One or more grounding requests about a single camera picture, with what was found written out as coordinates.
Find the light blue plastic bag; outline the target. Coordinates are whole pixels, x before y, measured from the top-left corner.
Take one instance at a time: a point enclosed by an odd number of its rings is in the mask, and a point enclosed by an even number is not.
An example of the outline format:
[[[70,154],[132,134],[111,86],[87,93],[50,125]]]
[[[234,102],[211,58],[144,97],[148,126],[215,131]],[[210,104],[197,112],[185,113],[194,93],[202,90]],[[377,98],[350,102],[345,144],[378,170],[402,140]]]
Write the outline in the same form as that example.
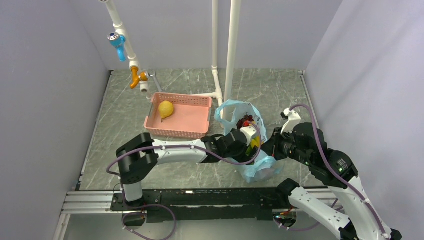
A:
[[[233,110],[230,121],[221,118],[224,110]],[[245,115],[251,115],[254,124],[258,127],[261,141],[265,143],[267,137],[266,126],[259,110],[250,102],[239,100],[227,100],[215,111],[214,119],[223,127],[223,134],[228,134],[232,129],[237,128],[237,122]],[[283,166],[278,166],[274,157],[268,156],[263,150],[251,165],[235,165],[235,169],[240,173],[243,179],[248,183],[264,182],[282,172]]]

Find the yellow fake pear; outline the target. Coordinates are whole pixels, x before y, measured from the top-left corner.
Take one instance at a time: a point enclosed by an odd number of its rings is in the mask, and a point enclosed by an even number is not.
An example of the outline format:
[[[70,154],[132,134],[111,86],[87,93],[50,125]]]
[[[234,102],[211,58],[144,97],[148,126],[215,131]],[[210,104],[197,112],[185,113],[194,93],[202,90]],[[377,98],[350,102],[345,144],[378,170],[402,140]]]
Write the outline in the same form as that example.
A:
[[[158,106],[158,112],[162,120],[170,117],[174,113],[174,105],[170,101],[162,101]]]

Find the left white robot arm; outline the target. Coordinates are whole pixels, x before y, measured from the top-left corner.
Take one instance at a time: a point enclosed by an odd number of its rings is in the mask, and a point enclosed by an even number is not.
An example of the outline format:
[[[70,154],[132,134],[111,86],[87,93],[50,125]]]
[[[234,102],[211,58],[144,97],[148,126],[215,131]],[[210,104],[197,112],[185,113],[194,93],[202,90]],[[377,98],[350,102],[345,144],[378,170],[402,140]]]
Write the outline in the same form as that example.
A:
[[[157,165],[170,163],[248,165],[259,155],[262,139],[252,126],[192,141],[162,141],[141,133],[116,150],[124,204],[131,210],[144,203],[142,181]]]

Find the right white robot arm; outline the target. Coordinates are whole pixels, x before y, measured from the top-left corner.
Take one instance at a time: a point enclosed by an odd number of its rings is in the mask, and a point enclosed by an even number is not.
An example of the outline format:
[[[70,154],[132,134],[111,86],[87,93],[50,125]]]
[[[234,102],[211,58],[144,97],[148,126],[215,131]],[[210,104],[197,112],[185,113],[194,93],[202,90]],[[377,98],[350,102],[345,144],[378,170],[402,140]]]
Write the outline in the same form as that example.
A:
[[[341,203],[344,213],[320,200],[307,196],[307,191],[293,179],[276,187],[275,200],[282,207],[290,205],[303,210],[339,240],[400,240],[402,234],[381,220],[374,209],[348,155],[327,147],[323,132],[314,123],[299,123],[291,132],[275,128],[262,149],[276,160],[286,158],[308,167]]]

